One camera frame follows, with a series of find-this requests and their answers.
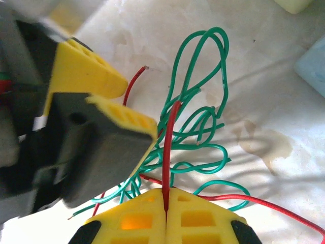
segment blue object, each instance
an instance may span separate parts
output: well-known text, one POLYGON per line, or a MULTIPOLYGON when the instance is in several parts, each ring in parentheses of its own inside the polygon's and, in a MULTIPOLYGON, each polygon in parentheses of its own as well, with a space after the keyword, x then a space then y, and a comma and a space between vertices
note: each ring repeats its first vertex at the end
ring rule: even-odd
POLYGON ((325 97, 325 36, 296 62, 295 71, 325 97))

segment light green object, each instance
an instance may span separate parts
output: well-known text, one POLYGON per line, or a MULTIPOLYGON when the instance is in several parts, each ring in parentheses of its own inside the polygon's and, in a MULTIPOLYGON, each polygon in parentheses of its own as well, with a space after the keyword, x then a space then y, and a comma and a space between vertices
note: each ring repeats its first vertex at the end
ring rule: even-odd
POLYGON ((303 11, 313 0, 274 0, 291 14, 303 11))
MULTIPOLYGON (((172 150, 197 150, 200 148, 215 148, 217 150, 221 150, 223 153, 223 159, 218 160, 216 162, 211 162, 211 163, 203 163, 199 165, 193 165, 189 162, 178 162, 176 163, 171 169, 171 178, 170 178, 170 186, 172 187, 174 185, 174 179, 175 179, 175 174, 181 174, 181 173, 187 173, 191 171, 196 171, 198 173, 202 174, 214 174, 220 171, 226 163, 230 162, 230 158, 228 157, 228 152, 227 150, 218 144, 210 143, 212 138, 215 135, 215 132, 217 129, 221 128, 224 126, 224 124, 218 124, 217 120, 220 119, 221 114, 224 110, 224 107, 226 105, 227 99, 228 99, 228 84, 227 84, 227 76, 226 76, 226 57, 228 55, 229 51, 229 40, 224 32, 223 29, 219 27, 214 27, 211 28, 210 30, 201 30, 198 32, 195 32, 191 35, 189 35, 181 44, 175 61, 173 65, 173 70, 172 70, 172 77, 171 77, 171 83, 170 83, 170 90, 168 92, 166 101, 165 101, 165 106, 161 112, 160 115, 160 122, 158 123, 158 131, 161 132, 161 136, 158 139, 158 142, 155 146, 155 149, 150 152, 150 154, 147 156, 147 158, 144 160, 142 165, 139 167, 138 171, 136 174, 127 179, 124 183, 119 185, 119 189, 114 192, 113 194, 101 198, 101 199, 93 199, 92 201, 94 203, 106 203, 113 198, 119 196, 120 197, 120 203, 124 201, 124 198, 127 197, 127 199, 132 199, 140 195, 140 187, 142 185, 142 180, 139 176, 140 173, 148 173, 152 170, 155 170, 157 168, 162 167, 163 163, 163 151, 164 148, 160 147, 160 143, 165 137, 166 133, 166 126, 167 126, 167 121, 169 118, 169 113, 170 109, 173 105, 173 103, 176 100, 180 100, 182 102, 182 105, 178 111, 176 120, 179 118, 181 115, 182 111, 184 108, 187 106, 187 104, 191 101, 191 99, 197 95, 201 91, 201 86, 203 86, 205 83, 207 83, 211 78, 213 78, 220 70, 222 72, 222 84, 223 84, 223 99, 220 104, 220 107, 216 111, 215 107, 201 107, 198 110, 196 110, 183 124, 181 129, 178 132, 173 132, 174 138, 172 141, 172 150), (219 37, 216 35, 219 34, 222 38, 222 41, 219 39, 219 37), (186 45, 194 38, 201 36, 201 39, 199 40, 197 47, 194 51, 194 54, 190 60, 189 67, 187 69, 187 73, 185 76, 184 84, 181 90, 181 93, 177 95, 175 98, 172 99, 173 91, 174 91, 174 86, 175 86, 175 80, 176 80, 176 74, 177 74, 177 68, 178 64, 182 55, 182 52, 186 45), (204 79, 202 79, 200 82, 198 82, 195 86, 188 88, 193 70, 195 68, 196 62, 198 60, 199 54, 201 52, 201 49, 205 42, 211 38, 215 44, 217 45, 219 52, 220 52, 220 62, 214 68, 214 70, 207 75, 204 79), (193 126, 188 128, 188 125, 193 121, 196 117, 196 121, 194 122, 193 126), (206 128, 206 124, 208 120, 212 120, 212 126, 206 128), (208 135, 207 138, 202 141, 203 135, 208 135), (197 144, 181 144, 181 142, 186 139, 189 136, 197 136, 197 144)), ((234 188, 237 188, 241 190, 244 194, 250 195, 247 189, 245 189, 243 186, 236 184, 234 182, 229 182, 226 180, 211 180, 209 182, 206 182, 202 186, 200 186, 193 194, 197 195, 200 193, 204 188, 211 186, 211 185, 226 185, 226 186, 231 186, 234 188)), ((231 207, 229 210, 235 211, 243 208, 248 204, 248 201, 244 201, 234 207, 231 207)), ((95 204, 84 208, 80 211, 77 211, 73 214, 73 216, 80 214, 88 209, 91 209, 95 207, 95 204)))

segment cable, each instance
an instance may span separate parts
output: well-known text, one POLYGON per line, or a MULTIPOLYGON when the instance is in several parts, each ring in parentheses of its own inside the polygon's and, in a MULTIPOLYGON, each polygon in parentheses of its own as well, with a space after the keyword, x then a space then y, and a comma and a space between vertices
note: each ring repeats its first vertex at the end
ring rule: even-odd
POLYGON ((83 208, 83 209, 81 209, 81 210, 79 210, 79 211, 74 212, 74 213, 71 215, 71 217, 68 218, 68 220, 70 220, 70 219, 72 219, 73 217, 75 217, 75 216, 81 214, 82 212, 85 212, 85 211, 87 211, 87 210, 93 209, 95 206, 96 206, 96 204, 93 204, 93 205, 90 205, 90 206, 88 206, 88 207, 85 207, 85 208, 83 208))
MULTIPOLYGON (((177 162, 170 169, 170 173, 171 173, 170 186, 171 187, 173 186, 174 179, 177 174, 182 174, 182 173, 187 173, 192 171, 196 171, 202 174, 215 174, 218 171, 220 171, 226 165, 226 163, 231 161, 230 158, 228 157, 228 152, 223 146, 215 143, 210 143, 216 131, 224 126, 223 123, 218 124, 217 121, 220 119, 226 101, 228 99, 228 85, 227 85, 226 64, 225 64, 228 51, 229 51, 228 37, 224 32, 224 30, 219 27, 211 28, 208 31, 201 30, 195 32, 189 35, 183 41, 175 57, 175 62, 172 70, 171 83, 170 83, 170 90, 168 92, 164 108, 160 115, 160 120, 158 123, 159 138, 154 147, 154 150, 152 150, 149 153, 149 155, 144 160, 142 165, 139 167, 135 175, 133 175, 125 182, 123 182, 121 185, 119 185, 118 190, 116 192, 104 198, 93 199, 92 201, 94 203, 103 204, 112 200, 115 197, 119 197, 120 198, 119 202, 122 203, 126 198, 132 199, 134 197, 137 197, 140 194, 139 189, 142 185, 142 179, 140 177, 140 174, 159 169, 163 165, 164 147, 161 147, 160 144, 162 143, 162 141, 166 136, 167 122, 171 114, 171 107, 177 100, 179 100, 180 103, 182 104, 175 118, 175 121, 177 121, 177 119, 182 114, 183 110, 186 108, 188 103, 192 100, 194 96, 196 96, 201 91, 201 86, 203 86, 205 83, 211 80, 219 71, 222 72, 222 85, 223 85, 222 86, 223 98, 219 108, 216 110, 216 108, 213 106, 212 107, 204 106, 202 108, 199 108, 191 116, 189 116, 178 132, 173 131, 171 150, 198 150, 201 148, 211 148, 215 150, 220 150, 223 154, 223 157, 211 163, 191 164, 189 162, 177 162), (181 55, 183 53, 183 50, 187 46, 187 44, 196 37, 200 37, 200 40, 190 60, 181 93, 179 95, 174 96, 174 98, 172 98, 174 87, 175 87, 177 69, 178 69, 179 61, 181 59, 181 55), (188 86, 189 86, 189 82, 193 70, 195 68, 195 64, 198 60, 203 45, 208 39, 212 39, 213 42, 218 47, 219 54, 220 54, 220 61, 218 65, 211 71, 210 74, 208 74, 204 79, 200 80, 196 85, 189 88, 188 86), (196 138, 196 142, 194 142, 193 144, 189 144, 188 142, 183 143, 183 141, 189 137, 196 138)), ((135 83, 136 78, 138 78, 141 75, 144 69, 145 68, 142 68, 135 75, 133 80, 130 82, 127 92, 125 94, 124 103, 127 102, 127 96, 131 90, 132 85, 135 83)), ((236 187, 242 190, 245 194, 249 195, 249 192, 244 187, 224 180, 209 181, 201 187, 205 188, 213 184, 223 184, 223 185, 236 187)), ((244 201, 243 203, 234 206, 232 210, 241 209, 247 204, 248 202, 244 201)))
MULTIPOLYGON (((104 196, 105 196, 105 192, 103 192, 103 193, 101 194, 101 198, 103 198, 104 196)), ((96 215, 96 213, 97 213, 99 207, 100 207, 100 204, 99 204, 99 203, 96 203, 95 208, 94 208, 93 213, 92 213, 92 216, 93 216, 93 217, 96 215)))
MULTIPOLYGON (((145 180, 149 180, 153 183, 159 184, 161 185, 162 182, 159 179, 153 178, 151 176, 145 175, 145 174, 140 174, 140 177, 142 179, 145 180)), ((325 230, 322 229, 320 226, 316 225, 315 223, 297 215, 294 212, 291 212, 290 210, 287 210, 281 206, 278 206, 274 203, 268 202, 268 201, 264 201, 261 200, 259 198, 256 197, 251 197, 251 196, 245 196, 245 195, 238 195, 238 194, 228 194, 228 195, 220 195, 220 196, 202 196, 202 195, 197 195, 198 197, 201 197, 207 201, 220 201, 220 200, 245 200, 245 201, 249 201, 249 202, 254 202, 256 204, 260 204, 263 205, 265 207, 271 208, 273 210, 276 210, 282 214, 285 214, 297 221, 299 221, 300 223, 318 231, 320 234, 323 235, 323 241, 321 242, 321 244, 325 244, 325 230)))
POLYGON ((172 137, 173 137, 173 128, 176 120, 176 115, 181 106, 181 102, 177 100, 171 109, 169 115, 165 143, 164 143, 164 157, 162 160, 162 197, 164 198, 164 209, 167 215, 168 205, 169 205, 169 184, 170 184, 170 159, 171 159, 171 148, 172 148, 172 137))
POLYGON ((128 99, 128 96, 130 94, 130 91, 134 85, 134 83, 137 81, 137 79, 139 78, 139 76, 145 71, 147 70, 148 67, 147 66, 143 66, 136 74, 135 76, 132 78, 132 80, 130 81, 127 89, 126 89, 126 92, 125 92, 125 95, 124 95, 124 100, 123 100, 123 105, 126 106, 126 103, 127 103, 127 99, 128 99))

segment white surface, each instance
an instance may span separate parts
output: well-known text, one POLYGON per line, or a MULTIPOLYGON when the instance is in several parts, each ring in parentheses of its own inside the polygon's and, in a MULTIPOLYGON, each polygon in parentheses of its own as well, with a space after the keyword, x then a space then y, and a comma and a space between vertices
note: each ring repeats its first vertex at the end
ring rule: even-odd
MULTIPOLYGON (((217 132, 215 141, 228 149, 233 161, 217 175, 186 175, 176 184, 193 191, 209 179, 232 180, 247 187, 253 196, 325 228, 325 99, 293 70, 295 61, 325 33, 324 8, 325 1, 316 0, 301 14, 291 15, 273 0, 110 0, 79 36, 128 79, 143 65, 157 69, 138 80, 128 104, 158 119, 183 39, 200 29, 224 28, 230 39, 230 98, 222 116, 226 127, 217 132)), ((178 88, 190 49, 181 61, 178 88)), ((217 49, 208 45, 192 83, 207 74, 218 59, 217 49)), ((189 111, 217 106, 222 97, 220 86, 218 76, 203 88, 189 111)), ((172 161, 205 162, 211 157, 214 151, 180 152, 172 161)), ((206 194, 234 192, 211 187, 206 194)), ((59 203, 36 215, 11 220, 1 243, 67 243, 91 216, 89 211, 67 221, 73 211, 59 203)), ((250 205, 237 214, 247 219, 263 243, 321 240, 313 230, 262 206, 250 205)))
POLYGON ((295 71, 325 97, 325 36, 296 62, 295 71))

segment red wire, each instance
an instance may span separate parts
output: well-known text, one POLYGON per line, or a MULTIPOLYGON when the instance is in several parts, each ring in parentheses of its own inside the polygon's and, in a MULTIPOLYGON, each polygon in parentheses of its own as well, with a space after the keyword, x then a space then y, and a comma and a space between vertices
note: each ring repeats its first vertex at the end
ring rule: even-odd
POLYGON ((0 80, 0 95, 11 90, 11 80, 0 80))
MULTIPOLYGON (((162 184, 161 180, 153 178, 151 176, 145 175, 145 174, 140 174, 140 177, 142 179, 145 180, 149 180, 153 183, 157 183, 159 185, 162 184)), ((276 210, 278 212, 281 212, 297 221, 299 221, 300 223, 318 231, 320 234, 323 235, 323 240, 321 242, 321 244, 325 244, 325 230, 322 229, 320 226, 316 225, 315 223, 295 214, 294 212, 291 212, 283 207, 280 207, 274 203, 268 202, 268 201, 264 201, 261 199, 258 199, 256 197, 251 197, 251 196, 246 196, 246 195, 238 195, 238 194, 229 194, 229 195, 220 195, 220 196, 202 196, 202 195, 198 195, 198 197, 201 197, 205 200, 208 201, 220 201, 220 200, 244 200, 244 201, 250 201, 250 202, 254 202, 263 206, 266 206, 268 208, 271 208, 273 210, 276 210)))
MULTIPOLYGON (((124 101, 123 101, 123 105, 126 105, 129 93, 132 89, 133 84, 136 82, 136 80, 139 78, 139 76, 147 69, 147 66, 143 66, 133 77, 133 79, 131 80, 131 82, 129 83, 127 90, 125 92, 125 96, 124 96, 124 101)), ((149 180, 151 182, 157 183, 162 185, 162 195, 164 198, 164 209, 167 215, 167 211, 168 211, 168 205, 169 205, 169 182, 170 182, 170 152, 171 152, 171 141, 172 141, 172 133, 173 133, 173 127, 174 127, 174 123, 175 123, 175 118, 176 118, 176 114, 177 111, 180 107, 181 103, 180 101, 176 101, 171 109, 171 113, 170 113, 170 117, 167 123, 167 130, 166 130, 166 136, 165 136, 165 143, 164 143, 164 157, 163 157, 163 162, 162 162, 162 181, 153 177, 150 177, 148 175, 145 174, 140 174, 140 177, 142 179, 145 180, 149 180)), ((321 228, 320 226, 316 225, 315 223, 295 214, 294 212, 291 212, 283 207, 280 207, 276 204, 273 204, 271 202, 268 201, 264 201, 255 197, 251 197, 251 196, 246 196, 246 195, 237 195, 237 194, 229 194, 229 195, 220 195, 220 196, 202 196, 202 195, 198 195, 198 197, 201 197, 205 200, 208 201, 219 201, 219 200, 244 200, 244 201, 250 201, 250 202, 254 202, 263 206, 266 206, 268 208, 271 208, 273 210, 276 210, 278 212, 281 212, 297 221, 299 221, 300 223, 318 231, 320 234, 323 235, 323 240, 321 242, 321 244, 325 244, 325 230, 323 228, 321 228)), ((93 216, 96 214, 97 210, 99 208, 99 204, 96 204, 95 210, 94 210, 94 214, 93 216)))
MULTIPOLYGON (((105 192, 103 192, 103 193, 101 194, 101 198, 103 198, 104 196, 105 196, 105 192)), ((92 213, 92 216, 93 216, 93 217, 96 215, 96 213, 97 213, 99 207, 100 207, 100 204, 99 204, 99 203, 96 203, 95 208, 94 208, 93 213, 92 213)))
POLYGON ((137 79, 139 78, 139 76, 145 71, 147 70, 148 67, 147 66, 143 66, 141 69, 139 69, 139 71, 135 74, 135 76, 132 78, 132 80, 130 81, 127 89, 126 89, 126 92, 125 92, 125 95, 124 95, 124 100, 123 100, 123 105, 126 106, 126 103, 127 103, 127 99, 128 99, 128 96, 130 94, 130 91, 132 89, 132 86, 134 85, 134 83, 137 81, 137 79))
POLYGON ((167 216, 168 205, 169 205, 169 178, 170 178, 170 159, 171 159, 171 147, 172 147, 172 136, 173 136, 173 128, 177 115, 177 111, 181 106, 181 102, 177 100, 172 108, 171 113, 168 118, 165 142, 164 142, 164 153, 162 158, 162 197, 164 199, 164 209, 167 216))

